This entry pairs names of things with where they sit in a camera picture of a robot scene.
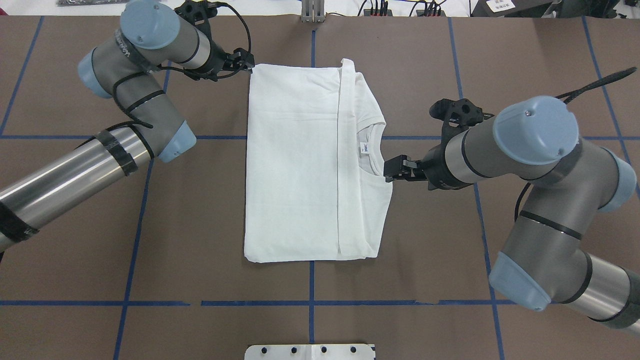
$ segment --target power strip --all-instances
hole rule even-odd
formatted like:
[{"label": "power strip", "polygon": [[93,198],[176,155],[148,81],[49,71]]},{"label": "power strip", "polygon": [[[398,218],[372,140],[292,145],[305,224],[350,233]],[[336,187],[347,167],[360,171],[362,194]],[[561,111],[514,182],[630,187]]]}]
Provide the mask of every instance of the power strip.
[{"label": "power strip", "polygon": [[[370,9],[369,9],[369,10],[368,10],[368,9],[365,9],[365,10],[364,10],[364,15],[365,15],[365,16],[371,16],[371,10],[370,10]],[[391,9],[387,9],[387,16],[393,16],[393,15],[394,15],[394,14],[391,12]]]},{"label": "power strip", "polygon": [[[424,10],[416,10],[415,14],[418,16],[422,16],[422,14],[424,13]],[[440,17],[446,16],[446,14],[444,13],[444,10],[440,11]]]}]

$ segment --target white label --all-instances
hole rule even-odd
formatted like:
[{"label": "white label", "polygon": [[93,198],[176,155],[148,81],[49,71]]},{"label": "white label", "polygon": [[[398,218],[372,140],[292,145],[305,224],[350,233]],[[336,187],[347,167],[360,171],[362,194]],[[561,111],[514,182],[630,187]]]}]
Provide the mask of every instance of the white label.
[{"label": "white label", "polygon": [[489,5],[489,9],[491,9],[491,11],[495,13],[503,12],[504,10],[509,10],[516,7],[511,2],[511,0],[489,0],[486,2],[486,4]]},{"label": "white label", "polygon": [[369,143],[368,142],[361,142],[360,143],[360,152],[362,154],[369,154]]}]

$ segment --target black tape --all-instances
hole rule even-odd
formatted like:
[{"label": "black tape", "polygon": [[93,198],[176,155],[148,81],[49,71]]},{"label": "black tape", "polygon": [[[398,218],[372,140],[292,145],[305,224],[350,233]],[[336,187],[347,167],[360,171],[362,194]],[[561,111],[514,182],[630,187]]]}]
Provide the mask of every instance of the black tape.
[{"label": "black tape", "polygon": [[465,160],[465,164],[467,165],[467,167],[469,168],[469,170],[471,170],[475,175],[478,175],[480,177],[483,177],[485,179],[490,179],[489,176],[484,176],[482,174],[480,174],[476,169],[474,169],[473,166],[471,166],[471,164],[469,163],[469,159],[467,159],[467,152],[465,151],[465,140],[467,139],[467,135],[469,134],[469,132],[467,131],[463,136],[462,136],[462,143],[461,143],[461,149],[462,150],[462,159]]},{"label": "black tape", "polygon": [[116,45],[122,52],[122,54],[129,59],[132,63],[139,66],[144,72],[160,71],[160,68],[150,63],[146,57],[142,56],[136,46],[124,36],[122,29],[117,29],[114,34]]},{"label": "black tape", "polygon": [[198,39],[198,42],[196,43],[196,49],[193,51],[193,54],[187,60],[181,61],[178,64],[188,63],[189,61],[191,61],[191,59],[196,57],[198,50],[200,50],[200,37],[198,36],[196,38]]},{"label": "black tape", "polygon": [[627,269],[622,270],[627,273],[630,284],[627,303],[619,313],[608,319],[596,320],[592,318],[593,321],[602,323],[602,325],[612,329],[625,329],[640,319],[640,276]]},{"label": "black tape", "polygon": [[22,221],[9,207],[0,202],[0,233],[14,243],[19,243],[39,233],[39,230]]},{"label": "black tape", "polygon": [[145,149],[149,153],[149,157],[151,159],[155,158],[156,155],[154,154],[153,149],[151,149],[151,145],[149,145],[149,143],[147,142],[147,139],[145,139],[145,137],[142,136],[142,134],[140,133],[140,130],[138,130],[138,128],[133,125],[129,125],[129,129],[131,129],[131,131],[133,131],[134,133],[136,133],[136,135],[138,135],[138,138],[142,142],[142,145],[145,146]]},{"label": "black tape", "polygon": [[125,113],[130,113],[133,110],[135,110],[138,106],[144,104],[145,102],[155,98],[156,96],[160,96],[163,95],[164,91],[162,90],[158,90],[158,91],[154,91],[151,94],[148,94],[147,96],[144,96],[142,99],[134,102],[133,104],[129,105],[129,107],[125,110]]},{"label": "black tape", "polygon": [[[611,154],[610,151],[608,151],[607,149],[601,147],[602,150],[606,151],[607,154],[609,154],[609,156],[611,156],[611,158],[613,159],[613,162],[615,162],[616,164],[616,178],[620,179],[620,167],[618,166],[618,162],[616,161],[616,157],[614,154]],[[600,206],[598,208],[598,210],[604,208],[608,203],[610,203],[613,200],[613,197],[616,196],[616,194],[618,193],[618,187],[620,186],[620,180],[618,180],[616,182],[616,188],[613,190],[613,193],[611,193],[611,197],[609,198],[609,200],[607,200],[607,202],[605,202],[602,206]]]},{"label": "black tape", "polygon": [[116,159],[118,165],[120,165],[120,168],[124,171],[124,176],[129,176],[138,169],[138,165],[133,160],[131,154],[120,145],[118,139],[109,131],[102,130],[95,138],[98,139],[111,156]]},{"label": "black tape", "polygon": [[578,291],[572,297],[568,298],[565,301],[560,301],[560,304],[570,304],[578,300],[578,298],[580,298],[582,294],[584,294],[584,292],[589,287],[589,283],[591,282],[591,276],[593,275],[593,262],[591,261],[591,256],[589,254],[585,252],[584,255],[587,257],[587,274],[584,276],[584,281],[582,282],[582,286],[580,286]]},{"label": "black tape", "polygon": [[579,139],[573,150],[565,157],[560,159],[558,163],[549,170],[546,174],[537,179],[524,179],[535,186],[551,186],[558,183],[560,180],[566,178],[567,175],[575,168],[575,164],[578,163],[582,156],[582,139]]},{"label": "black tape", "polygon": [[565,233],[569,236],[573,236],[574,238],[578,239],[578,240],[582,240],[582,234],[578,233],[576,230],[573,230],[569,227],[566,227],[564,225],[558,224],[557,222],[553,221],[553,220],[549,220],[545,217],[541,217],[540,215],[536,215],[534,213],[530,213],[528,211],[524,211],[522,210],[520,212],[520,216],[521,217],[525,217],[525,218],[529,218],[533,221],[537,221],[543,225],[549,226],[555,230],[561,231],[562,233]]}]

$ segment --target white t-shirt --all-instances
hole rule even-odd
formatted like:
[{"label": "white t-shirt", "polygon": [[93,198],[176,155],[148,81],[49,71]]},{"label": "white t-shirt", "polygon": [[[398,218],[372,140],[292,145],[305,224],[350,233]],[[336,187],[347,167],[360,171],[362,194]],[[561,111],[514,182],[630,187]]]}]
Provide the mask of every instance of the white t-shirt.
[{"label": "white t-shirt", "polygon": [[253,68],[246,258],[375,258],[392,192],[380,152],[385,125],[349,59],[342,68]]}]

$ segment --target blue tape line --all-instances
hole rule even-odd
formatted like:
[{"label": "blue tape line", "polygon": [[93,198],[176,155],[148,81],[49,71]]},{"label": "blue tape line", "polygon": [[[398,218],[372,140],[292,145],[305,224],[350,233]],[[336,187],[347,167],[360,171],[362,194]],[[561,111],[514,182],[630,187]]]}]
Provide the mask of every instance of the blue tape line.
[{"label": "blue tape line", "polygon": [[309,261],[309,343],[316,343],[316,262]]},{"label": "blue tape line", "polygon": [[311,67],[316,67],[316,29],[311,31]]},{"label": "blue tape line", "polygon": [[[476,196],[476,210],[478,217],[480,218],[480,228],[482,230],[482,243],[484,247],[484,266],[486,267],[486,275],[489,277],[491,273],[491,260],[489,259],[489,246],[486,242],[486,230],[484,228],[484,216],[482,212],[482,203],[480,202],[480,191],[478,185],[474,184],[474,195]],[[500,360],[504,360],[504,347],[502,346],[502,331],[500,330],[500,319],[498,317],[498,306],[495,300],[495,291],[493,287],[489,285],[489,295],[491,297],[491,308],[493,311],[493,325],[495,327],[495,337],[498,343],[498,354]]]},{"label": "blue tape line", "polygon": [[[584,34],[587,37],[587,45],[589,46],[589,52],[591,53],[591,61],[593,61],[593,67],[596,70],[598,80],[602,79],[600,67],[598,66],[598,60],[596,59],[596,53],[593,50],[593,44],[591,43],[591,35],[589,34],[587,18],[585,16],[582,16],[582,25],[584,26]],[[618,124],[616,113],[615,111],[613,111],[613,105],[611,105],[611,100],[609,99],[607,85],[602,86],[602,93],[604,95],[604,100],[607,103],[607,107],[609,108],[609,114],[611,114],[611,120],[613,121],[613,126],[616,129],[616,134],[618,135],[618,140],[620,141],[620,146],[622,147],[622,153],[625,155],[625,161],[631,164],[631,159],[629,158],[629,153],[627,152],[627,146],[625,145],[624,140],[622,140],[622,132],[620,131],[620,125]],[[636,195],[640,198],[640,188],[638,187],[638,184],[636,184]]]},{"label": "blue tape line", "polygon": [[[464,98],[462,92],[462,80],[460,79],[460,68],[458,66],[458,55],[456,52],[456,42],[455,36],[453,33],[453,22],[450,17],[447,18],[449,21],[449,37],[451,38],[451,51],[453,52],[453,65],[456,69],[456,81],[458,83],[458,95],[460,99]],[[484,216],[482,214],[482,204],[480,203],[480,192],[478,190],[478,185],[474,184],[474,194],[476,196],[476,210],[478,212],[478,217],[480,219],[480,228],[482,230],[482,241],[484,246],[484,265],[486,267],[486,275],[489,277],[489,273],[491,272],[491,261],[489,260],[489,246],[486,242],[486,231],[484,229]],[[495,299],[495,292],[491,285],[489,285],[489,295],[491,297],[491,309],[493,312],[493,326],[495,328],[495,339],[498,345],[498,355],[500,355],[500,360],[504,360],[504,347],[502,346],[502,331],[500,330],[500,318],[498,317],[498,305]]]},{"label": "blue tape line", "polygon": [[206,301],[200,306],[308,306],[308,300]]},{"label": "blue tape line", "polygon": [[184,301],[128,301],[127,306],[191,306]]},{"label": "blue tape line", "polygon": [[462,80],[460,79],[460,67],[458,66],[458,53],[456,52],[456,39],[453,35],[453,21],[450,17],[447,18],[449,22],[449,38],[451,39],[451,52],[453,53],[453,67],[456,69],[456,82],[458,83],[458,97],[464,98],[462,95]]},{"label": "blue tape line", "polygon": [[145,180],[145,189],[142,193],[142,203],[140,205],[140,215],[138,216],[138,227],[136,228],[136,237],[133,242],[133,251],[131,252],[131,262],[129,263],[129,275],[127,276],[127,287],[124,293],[124,304],[122,306],[122,313],[120,314],[120,325],[118,326],[118,336],[116,338],[115,350],[113,352],[113,359],[117,360],[120,356],[120,345],[122,344],[122,334],[124,333],[124,324],[127,320],[127,308],[129,302],[129,295],[131,294],[131,284],[133,283],[133,273],[136,268],[136,259],[138,257],[138,246],[140,245],[140,236],[142,235],[142,219],[145,216],[145,209],[147,207],[147,198],[149,194],[149,180],[151,178],[151,170],[154,167],[154,160],[149,161],[149,167],[147,169],[147,178]]},{"label": "blue tape line", "polygon": [[122,301],[0,300],[0,306],[122,306]]},{"label": "blue tape line", "polygon": [[0,135],[0,139],[15,140],[86,140],[90,135]]},{"label": "blue tape line", "polygon": [[33,48],[36,45],[36,39],[38,38],[38,34],[40,34],[40,29],[42,28],[43,21],[44,21],[44,16],[41,16],[40,21],[38,21],[38,26],[36,27],[36,32],[33,34],[33,38],[31,39],[31,45],[29,46],[29,51],[27,51],[27,56],[24,58],[24,63],[22,63],[22,68],[20,69],[18,80],[15,82],[15,86],[13,87],[13,93],[11,94],[11,99],[9,99],[9,104],[7,104],[6,106],[4,118],[2,120],[2,124],[0,124],[0,135],[2,135],[2,133],[4,132],[6,123],[9,121],[9,114],[11,113],[11,108],[13,107],[15,96],[18,94],[18,88],[20,88],[22,77],[24,76],[24,72],[27,69],[27,64],[29,63],[29,59],[31,58],[31,53],[33,52]]},{"label": "blue tape line", "polygon": [[587,140],[619,140],[617,136],[583,136]]},{"label": "blue tape line", "polygon": [[116,338],[116,347],[113,351],[113,360],[118,360],[120,357],[120,344],[122,343],[122,334],[124,333],[124,322],[127,319],[127,309],[129,307],[126,305],[122,306],[122,312],[120,313],[120,324],[118,325],[118,337]]},{"label": "blue tape line", "polygon": [[[249,301],[206,301],[200,306],[242,307],[242,306],[308,306],[308,300],[249,300]],[[496,300],[498,305],[515,305],[511,300]],[[492,300],[440,300],[432,304],[416,300],[314,300],[315,306],[472,306],[492,305]],[[0,300],[0,306],[138,306],[138,307],[186,307],[184,301],[144,301],[144,300]]]}]

